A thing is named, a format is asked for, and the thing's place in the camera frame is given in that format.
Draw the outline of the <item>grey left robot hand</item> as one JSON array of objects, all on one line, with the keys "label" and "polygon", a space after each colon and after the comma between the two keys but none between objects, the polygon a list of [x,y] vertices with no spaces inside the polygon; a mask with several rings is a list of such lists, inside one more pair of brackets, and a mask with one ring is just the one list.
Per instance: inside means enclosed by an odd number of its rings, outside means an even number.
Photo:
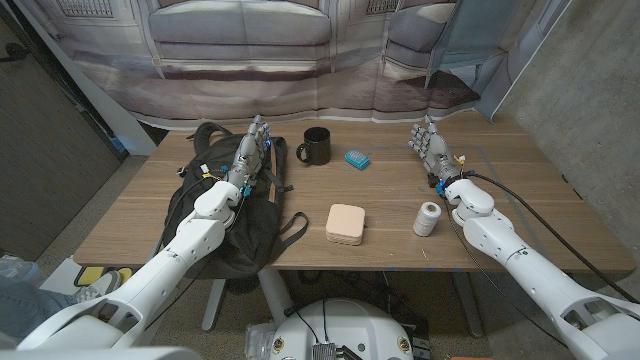
[{"label": "grey left robot hand", "polygon": [[247,133],[241,139],[233,158],[227,182],[243,188],[260,171],[265,155],[271,145],[269,125],[256,115]]}]

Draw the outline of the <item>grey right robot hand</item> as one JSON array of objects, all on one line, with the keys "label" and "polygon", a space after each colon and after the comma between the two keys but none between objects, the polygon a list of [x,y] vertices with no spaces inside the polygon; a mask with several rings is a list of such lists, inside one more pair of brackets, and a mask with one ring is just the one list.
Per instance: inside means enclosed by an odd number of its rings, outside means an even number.
[{"label": "grey right robot hand", "polygon": [[415,124],[410,133],[408,144],[418,154],[428,174],[442,181],[461,175],[451,150],[429,115],[425,116],[424,125]]}]

